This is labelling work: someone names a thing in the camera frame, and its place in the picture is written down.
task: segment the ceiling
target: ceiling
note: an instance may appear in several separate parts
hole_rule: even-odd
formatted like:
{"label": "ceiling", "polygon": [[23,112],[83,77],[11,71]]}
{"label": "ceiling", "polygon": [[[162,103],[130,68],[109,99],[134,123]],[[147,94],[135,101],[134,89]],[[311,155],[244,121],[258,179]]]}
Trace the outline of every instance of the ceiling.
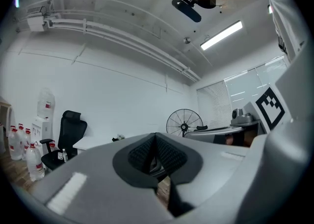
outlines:
{"label": "ceiling", "polygon": [[[195,23],[171,5],[172,0],[20,0],[16,17],[20,30],[27,29],[26,10],[39,5],[58,12],[65,19],[84,19],[128,32],[157,46],[203,76],[213,69],[241,58],[249,50],[276,38],[268,0],[218,1],[221,8],[206,10],[196,6],[202,16]],[[200,45],[236,21],[243,29],[206,51]],[[189,37],[191,44],[183,42]]]}

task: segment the black office chair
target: black office chair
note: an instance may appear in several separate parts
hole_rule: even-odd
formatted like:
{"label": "black office chair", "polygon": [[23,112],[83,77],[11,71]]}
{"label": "black office chair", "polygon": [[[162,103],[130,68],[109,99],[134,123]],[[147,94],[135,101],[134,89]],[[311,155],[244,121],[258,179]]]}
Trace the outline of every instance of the black office chair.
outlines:
{"label": "black office chair", "polygon": [[73,145],[83,138],[87,128],[87,123],[80,120],[80,113],[65,111],[61,119],[61,129],[58,147],[60,150],[51,151],[49,142],[52,139],[41,140],[41,144],[46,144],[48,153],[45,154],[41,160],[51,170],[64,164],[63,160],[58,159],[58,153],[62,153],[62,149],[65,149],[68,154],[68,159],[73,158],[78,154],[77,149],[73,148]]}

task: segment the electric fan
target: electric fan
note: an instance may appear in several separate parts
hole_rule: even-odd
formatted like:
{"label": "electric fan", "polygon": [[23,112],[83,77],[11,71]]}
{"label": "electric fan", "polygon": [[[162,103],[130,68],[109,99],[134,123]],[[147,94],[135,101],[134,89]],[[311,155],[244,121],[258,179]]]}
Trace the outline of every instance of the electric fan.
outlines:
{"label": "electric fan", "polygon": [[167,133],[184,137],[186,132],[193,132],[197,126],[203,126],[201,117],[189,109],[180,109],[170,115],[167,121]]}

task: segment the wall-mounted pipe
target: wall-mounted pipe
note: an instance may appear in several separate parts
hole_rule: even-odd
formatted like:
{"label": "wall-mounted pipe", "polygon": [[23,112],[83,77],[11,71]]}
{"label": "wall-mounted pipe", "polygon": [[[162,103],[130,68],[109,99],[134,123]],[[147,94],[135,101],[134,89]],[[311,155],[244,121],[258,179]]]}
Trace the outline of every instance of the wall-mounted pipe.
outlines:
{"label": "wall-mounted pipe", "polygon": [[196,66],[196,64],[191,60],[189,59],[182,51],[178,50],[176,47],[174,47],[173,45],[171,45],[169,42],[167,42],[166,40],[164,40],[161,36],[158,36],[156,35],[155,33],[137,25],[137,24],[134,24],[132,22],[129,22],[129,21],[126,21],[124,19],[120,19],[120,18],[116,18],[114,16],[111,16],[111,15],[108,15],[108,14],[104,14],[104,13],[101,13],[101,12],[94,12],[94,11],[87,11],[87,10],[55,10],[55,12],[58,12],[62,15],[81,15],[81,16],[91,16],[91,17],[99,17],[99,18],[104,18],[104,17],[107,17],[109,19],[112,19],[112,20],[120,20],[120,21],[123,21],[129,25],[132,25],[134,27],[137,27],[139,28],[140,30],[143,30],[149,34],[151,34],[152,36],[156,37],[157,39],[161,40],[166,46],[168,46],[169,48],[171,48],[172,50],[174,50],[177,54],[179,54],[180,56],[182,56],[186,61],[188,61],[190,64]]}
{"label": "wall-mounted pipe", "polygon": [[[58,24],[54,24],[54,25],[53,25],[53,28],[70,29],[70,30],[75,30],[75,31],[83,32],[83,27],[80,27],[80,26],[77,26],[77,25],[66,25],[66,24],[58,25]],[[87,29],[86,29],[86,33],[91,34],[91,35],[94,35],[94,36],[102,37],[102,38],[104,38],[104,39],[107,39],[107,40],[110,40],[110,41],[112,41],[112,42],[118,43],[118,44],[120,44],[120,45],[126,46],[126,47],[128,47],[128,48],[130,48],[130,49],[132,49],[132,50],[135,50],[135,51],[140,52],[140,53],[142,53],[142,54],[144,54],[144,55],[147,55],[147,56],[149,56],[149,57],[151,57],[151,58],[157,60],[158,62],[160,62],[160,63],[162,63],[162,64],[164,64],[164,65],[169,66],[170,68],[176,70],[176,71],[179,72],[179,73],[182,73],[182,70],[180,69],[180,67],[176,67],[175,65],[169,63],[168,61],[165,62],[165,59],[160,59],[160,57],[158,57],[158,56],[156,57],[155,54],[150,54],[150,53],[148,53],[147,50],[141,50],[141,49],[138,49],[137,47],[133,47],[133,46],[128,45],[128,44],[126,44],[126,43],[123,43],[123,42],[121,42],[121,41],[119,41],[119,40],[113,39],[113,38],[111,38],[111,35],[110,35],[110,37],[105,36],[105,35],[102,35],[102,33],[104,33],[104,32],[97,31],[97,30],[94,30],[94,29],[91,29],[91,28],[87,28]],[[189,74],[187,74],[187,73],[184,73],[184,75],[185,75],[186,77],[188,77],[189,79],[193,80],[194,82],[197,82],[197,81],[198,81],[197,79],[195,79],[194,77],[192,77],[191,75],[189,75]]]}
{"label": "wall-mounted pipe", "polygon": [[[36,4],[39,4],[39,3],[42,3],[42,2],[45,2],[47,0],[41,0],[41,1],[38,1],[38,2],[35,2],[35,3],[32,3],[32,4],[29,4],[28,6],[26,7],[30,7],[30,6],[33,6],[33,5],[36,5]],[[119,1],[119,0],[107,0],[107,1],[112,1],[112,2],[117,2],[117,3],[121,3],[121,4],[124,4],[126,6],[129,6],[129,7],[132,7],[134,9],[137,9],[137,10],[140,10],[146,14],[149,14],[150,16],[154,17],[155,19],[161,21],[163,24],[167,25],[168,27],[170,27],[172,30],[174,30],[179,36],[180,38],[182,37],[182,34],[177,30],[175,29],[173,26],[171,26],[169,23],[167,23],[165,20],[159,18],[158,16],[154,15],[153,13],[147,11],[147,10],[144,10],[140,7],[137,7],[135,5],[132,5],[132,4],[129,4],[129,3],[126,3],[126,2],[123,2],[123,1]],[[192,46],[206,59],[206,61],[212,66],[212,64],[210,63],[210,61],[205,57],[205,55],[194,45],[192,44]]]}
{"label": "wall-mounted pipe", "polygon": [[[52,20],[53,23],[73,23],[73,24],[83,24],[83,20],[77,20],[77,19],[53,19]],[[122,30],[119,30],[119,29],[116,29],[116,28],[113,28],[111,26],[107,26],[107,25],[103,25],[103,24],[99,24],[99,23],[95,23],[95,22],[89,22],[87,21],[87,25],[89,26],[92,26],[92,27],[98,27],[100,29],[104,29],[104,30],[108,30],[110,32],[113,32],[115,34],[119,34],[119,35],[122,35],[123,37],[125,37],[126,39],[121,39],[121,38],[116,38],[118,40],[123,40],[123,41],[126,41],[128,39],[132,39],[150,49],[152,49],[153,51],[159,53],[160,55],[170,59],[172,62],[176,63],[181,69],[185,70],[187,68],[187,66],[185,66],[183,63],[181,63],[180,61],[178,61],[177,59],[175,59],[174,57],[170,56],[169,54],[167,54],[166,52],[162,51],[161,49],[153,46],[152,44],[132,35],[132,34],[129,34],[125,31],[122,31]],[[200,80],[201,78],[196,75],[192,70],[189,70],[189,73],[191,75],[193,75],[196,79]]]}

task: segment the small bottle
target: small bottle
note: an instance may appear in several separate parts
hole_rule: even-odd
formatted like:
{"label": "small bottle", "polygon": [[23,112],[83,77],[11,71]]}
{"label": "small bottle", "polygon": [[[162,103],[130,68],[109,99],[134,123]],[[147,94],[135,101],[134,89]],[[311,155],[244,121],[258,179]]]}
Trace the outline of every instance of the small bottle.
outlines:
{"label": "small bottle", "polygon": [[63,156],[64,162],[67,162],[67,161],[68,161],[68,154],[67,154],[67,152],[65,151],[65,149],[62,149],[62,156]]}

